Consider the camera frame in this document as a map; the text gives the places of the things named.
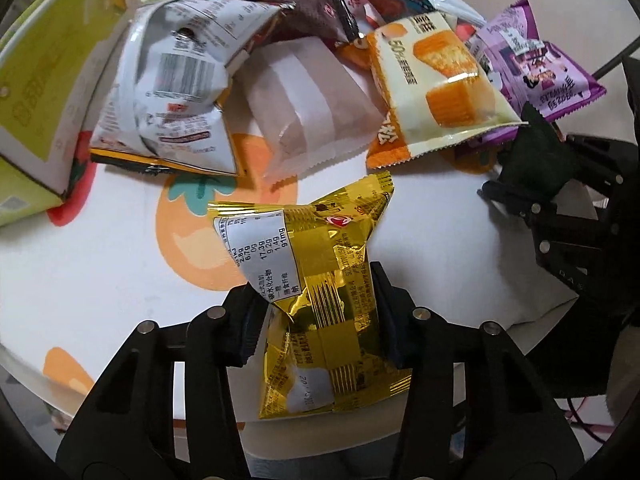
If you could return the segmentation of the purple snack packet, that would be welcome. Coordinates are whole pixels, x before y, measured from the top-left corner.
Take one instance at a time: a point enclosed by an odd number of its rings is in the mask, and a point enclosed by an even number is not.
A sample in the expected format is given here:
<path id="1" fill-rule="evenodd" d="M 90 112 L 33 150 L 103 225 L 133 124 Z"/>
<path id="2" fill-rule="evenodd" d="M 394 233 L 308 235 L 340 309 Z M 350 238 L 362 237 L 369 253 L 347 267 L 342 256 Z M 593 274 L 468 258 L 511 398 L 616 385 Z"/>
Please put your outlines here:
<path id="1" fill-rule="evenodd" d="M 558 46 L 539 36 L 528 0 L 518 0 L 466 40 L 489 81 L 521 114 L 529 103 L 554 122 L 606 89 Z"/>

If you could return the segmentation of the gold foil snack packet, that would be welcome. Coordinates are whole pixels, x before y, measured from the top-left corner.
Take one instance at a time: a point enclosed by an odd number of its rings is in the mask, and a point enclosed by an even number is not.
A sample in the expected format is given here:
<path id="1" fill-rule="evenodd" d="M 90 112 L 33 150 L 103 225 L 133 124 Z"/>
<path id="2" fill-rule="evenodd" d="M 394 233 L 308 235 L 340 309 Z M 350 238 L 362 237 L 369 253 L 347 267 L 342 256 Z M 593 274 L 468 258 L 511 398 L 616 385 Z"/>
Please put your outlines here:
<path id="1" fill-rule="evenodd" d="M 383 171 L 308 205 L 209 204 L 224 249 L 273 307 L 260 418 L 352 411 L 408 390 L 410 370 L 378 345 L 367 250 L 393 192 Z"/>

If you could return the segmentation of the cream orange cake snack packet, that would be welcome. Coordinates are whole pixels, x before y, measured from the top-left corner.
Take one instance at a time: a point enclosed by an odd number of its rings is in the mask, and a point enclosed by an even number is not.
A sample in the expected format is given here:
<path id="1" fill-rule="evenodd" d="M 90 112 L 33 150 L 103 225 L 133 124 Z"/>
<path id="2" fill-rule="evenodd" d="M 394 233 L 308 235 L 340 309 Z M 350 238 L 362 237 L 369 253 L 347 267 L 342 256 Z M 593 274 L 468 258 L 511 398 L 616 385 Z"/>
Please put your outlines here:
<path id="1" fill-rule="evenodd" d="M 524 122 L 437 11 L 366 37 L 388 112 L 370 144 L 370 169 L 391 167 Z"/>

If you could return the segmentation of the white persimmon print cloth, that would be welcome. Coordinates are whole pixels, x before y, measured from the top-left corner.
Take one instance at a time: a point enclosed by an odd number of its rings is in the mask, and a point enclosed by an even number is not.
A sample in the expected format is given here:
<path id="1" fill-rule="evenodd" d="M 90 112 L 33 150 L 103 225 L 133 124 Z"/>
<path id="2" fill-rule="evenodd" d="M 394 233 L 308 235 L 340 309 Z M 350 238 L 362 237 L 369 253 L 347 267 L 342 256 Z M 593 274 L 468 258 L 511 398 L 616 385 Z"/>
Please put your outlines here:
<path id="1" fill-rule="evenodd" d="M 140 322 L 189 321 L 242 283 L 206 217 L 209 200 L 306 204 L 366 173 L 357 154 L 266 188 L 270 154 L 241 93 L 228 109 L 246 177 L 148 177 L 101 165 L 71 222 L 38 214 L 2 229 L 1 363 L 44 402 L 74 414 Z M 484 202 L 485 175 L 457 168 L 446 153 L 392 174 L 395 193 L 370 258 L 448 321 L 495 321 L 523 349 L 535 347 L 575 296 L 537 266 L 524 222 Z"/>

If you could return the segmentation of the translucent pink snack packet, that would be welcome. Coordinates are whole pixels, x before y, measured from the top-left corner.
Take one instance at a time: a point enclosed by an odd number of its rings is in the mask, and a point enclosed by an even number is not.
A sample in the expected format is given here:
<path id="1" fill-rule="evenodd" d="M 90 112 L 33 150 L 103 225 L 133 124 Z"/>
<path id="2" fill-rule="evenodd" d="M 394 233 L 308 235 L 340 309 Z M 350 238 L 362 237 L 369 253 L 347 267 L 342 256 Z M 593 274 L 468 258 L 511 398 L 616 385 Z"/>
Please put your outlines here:
<path id="1" fill-rule="evenodd" d="M 366 148 L 383 113 L 321 39 L 256 49 L 236 73 L 272 159 L 269 184 Z"/>

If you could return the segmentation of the white barcode snack packet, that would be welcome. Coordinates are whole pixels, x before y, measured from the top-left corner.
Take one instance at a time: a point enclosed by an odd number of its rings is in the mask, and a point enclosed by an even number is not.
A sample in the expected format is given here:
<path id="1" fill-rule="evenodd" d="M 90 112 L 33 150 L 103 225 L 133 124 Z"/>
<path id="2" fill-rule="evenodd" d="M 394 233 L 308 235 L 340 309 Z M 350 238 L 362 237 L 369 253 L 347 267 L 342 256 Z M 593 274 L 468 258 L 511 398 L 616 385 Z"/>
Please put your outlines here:
<path id="1" fill-rule="evenodd" d="M 222 106 L 235 72 L 286 9 L 245 0 L 141 8 L 93 130 L 92 160 L 140 172 L 238 174 Z"/>

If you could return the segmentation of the green cardboard storage box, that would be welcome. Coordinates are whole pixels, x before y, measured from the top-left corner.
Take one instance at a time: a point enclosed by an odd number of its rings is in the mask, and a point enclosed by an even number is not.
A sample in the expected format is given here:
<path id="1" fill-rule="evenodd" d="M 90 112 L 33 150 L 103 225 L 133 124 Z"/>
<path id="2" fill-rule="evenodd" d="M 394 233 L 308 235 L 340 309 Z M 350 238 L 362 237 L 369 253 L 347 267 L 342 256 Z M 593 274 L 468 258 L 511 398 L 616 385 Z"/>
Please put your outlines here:
<path id="1" fill-rule="evenodd" d="M 139 0 L 34 0 L 1 38 L 1 222 L 60 206 L 94 89 Z"/>

